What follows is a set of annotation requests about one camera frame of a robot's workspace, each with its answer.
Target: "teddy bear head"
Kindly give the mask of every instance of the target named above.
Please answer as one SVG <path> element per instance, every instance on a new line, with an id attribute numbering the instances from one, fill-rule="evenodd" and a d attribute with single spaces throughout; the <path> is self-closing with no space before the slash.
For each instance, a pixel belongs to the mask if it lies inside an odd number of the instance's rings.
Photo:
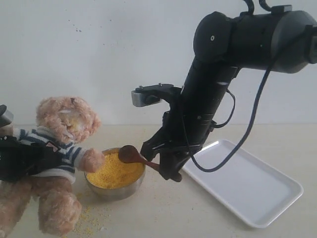
<path id="1" fill-rule="evenodd" d="M 80 97 L 43 99 L 37 106 L 36 122 L 65 144 L 83 142 L 101 126 L 97 113 Z"/>

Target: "spilled crumbs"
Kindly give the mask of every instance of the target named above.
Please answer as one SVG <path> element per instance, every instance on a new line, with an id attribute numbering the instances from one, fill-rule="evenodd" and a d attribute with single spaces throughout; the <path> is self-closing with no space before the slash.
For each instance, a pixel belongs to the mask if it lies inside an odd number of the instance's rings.
<path id="1" fill-rule="evenodd" d="M 82 201 L 85 198 L 92 196 L 91 191 L 87 188 L 84 192 L 76 194 L 78 201 L 82 203 L 82 212 L 72 231 L 78 238 L 90 238 L 95 233 L 106 230 L 107 222 L 110 220 L 110 214 L 106 206 L 94 207 L 85 205 Z"/>

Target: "teddy bear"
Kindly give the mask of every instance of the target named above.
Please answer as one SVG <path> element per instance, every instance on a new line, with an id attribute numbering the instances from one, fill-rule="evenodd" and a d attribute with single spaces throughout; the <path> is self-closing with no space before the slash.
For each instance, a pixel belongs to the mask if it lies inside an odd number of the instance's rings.
<path id="1" fill-rule="evenodd" d="M 46 144 L 62 154 L 60 166 L 0 184 L 0 238 L 6 238 L 20 221 L 33 197 L 39 202 L 39 229 L 44 234 L 64 236 L 75 228 L 82 205 L 72 192 L 75 168 L 96 172 L 105 162 L 101 151 L 78 146 L 101 126 L 91 106 L 80 97 L 49 97 L 36 109 L 35 129 L 1 128 L 0 135 L 20 143 Z"/>

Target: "black cable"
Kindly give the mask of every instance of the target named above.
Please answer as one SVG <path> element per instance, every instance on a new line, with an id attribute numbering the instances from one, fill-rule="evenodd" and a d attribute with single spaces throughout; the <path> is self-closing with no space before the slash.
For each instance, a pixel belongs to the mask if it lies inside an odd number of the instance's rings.
<path id="1" fill-rule="evenodd" d="M 243 0 L 248 6 L 248 14 L 253 15 L 254 13 L 254 3 L 253 0 Z"/>
<path id="2" fill-rule="evenodd" d="M 230 120 L 231 120 L 231 118 L 232 118 L 232 116 L 233 116 L 234 109 L 236 108 L 236 97 L 229 91 L 229 89 L 227 89 L 227 93 L 230 94 L 230 96 L 231 96 L 232 99 L 233 99 L 233 107 L 232 107 L 230 116 L 229 116 L 228 120 L 225 121 L 224 123 L 212 125 L 213 128 L 219 129 L 219 128 L 224 127 L 225 125 L 227 125 L 227 124 L 230 122 Z"/>
<path id="3" fill-rule="evenodd" d="M 272 11 L 272 8 L 266 4 L 265 0 L 259 0 L 259 4 L 265 11 L 269 11 L 269 12 Z"/>
<path id="4" fill-rule="evenodd" d="M 256 95 L 256 98 L 255 98 L 255 101 L 254 101 L 254 105 L 253 105 L 253 109 L 252 109 L 252 113 L 251 113 L 251 119 L 250 119 L 250 122 L 249 122 L 249 125 L 248 125 L 248 128 L 245 132 L 245 134 L 243 135 L 242 139 L 239 141 L 239 143 L 234 147 L 234 149 L 229 153 L 229 155 L 227 155 L 227 157 L 219 164 L 217 165 L 216 167 L 214 168 L 211 168 L 211 169 L 205 169 L 203 167 L 201 167 L 191 149 L 190 149 L 190 145 L 189 145 L 189 142 L 188 142 L 188 138 L 187 138 L 187 133 L 186 133 L 186 128 L 185 128 L 185 123 L 184 123 L 184 119 L 183 119 L 183 116 L 182 116 L 182 124 L 183 124 L 183 130 L 184 130 L 184 136 L 185 136 L 185 139 L 186 139 L 186 142 L 187 142 L 187 147 L 188 147 L 188 152 L 194 162 L 194 164 L 196 165 L 196 167 L 198 169 L 200 169 L 201 171 L 203 172 L 206 172 L 206 173 L 211 173 L 211 172 L 215 172 L 217 170 L 219 170 L 221 167 L 223 167 L 229 160 L 230 158 L 240 149 L 240 147 L 242 146 L 242 144 L 246 141 L 246 139 L 248 138 L 251 130 L 252 130 L 252 127 L 253 127 L 253 124 L 254 124 L 254 121 L 255 121 L 255 117 L 256 117 L 256 113 L 257 113 L 257 108 L 258 108 L 258 105 L 259 105 L 259 101 L 260 101 L 260 97 L 261 97 L 261 93 L 263 91 L 263 88 L 265 86 L 265 83 L 267 81 L 267 78 L 272 70 L 272 68 L 274 67 L 276 61 L 279 59 L 279 57 L 286 51 L 289 49 L 289 47 L 293 46 L 293 44 L 297 43 L 299 40 L 301 40 L 303 37 L 306 36 L 306 33 L 302 33 L 300 34 L 299 36 L 293 38 L 293 40 L 291 40 L 282 50 L 280 50 L 276 56 L 273 58 L 273 60 L 271 61 L 271 64 L 268 66 L 267 70 L 265 71 L 265 74 L 263 76 L 263 79 L 261 81 L 261 84 L 259 86 L 259 89 L 258 89 L 258 92 L 257 92 L 257 95 Z"/>

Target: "white wall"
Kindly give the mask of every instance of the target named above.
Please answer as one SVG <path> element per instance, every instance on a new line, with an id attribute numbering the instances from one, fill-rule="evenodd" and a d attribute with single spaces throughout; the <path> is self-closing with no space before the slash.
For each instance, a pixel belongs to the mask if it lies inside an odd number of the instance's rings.
<path id="1" fill-rule="evenodd" d="M 315 0 L 267 3 L 291 3 L 317 19 Z M 257 1 L 256 8 L 262 12 Z M 161 123 L 167 103 L 136 108 L 130 91 L 159 82 L 181 87 L 200 20 L 213 11 L 235 17 L 246 9 L 242 0 L 1 1 L 0 104 L 15 123 L 33 124 L 43 97 L 77 95 L 104 124 Z M 249 122 L 263 73 L 243 70 L 230 85 L 237 98 L 231 123 Z M 295 75 L 272 73 L 256 122 L 317 122 L 316 75 L 317 65 Z M 215 119 L 225 120 L 231 107 L 226 96 Z"/>

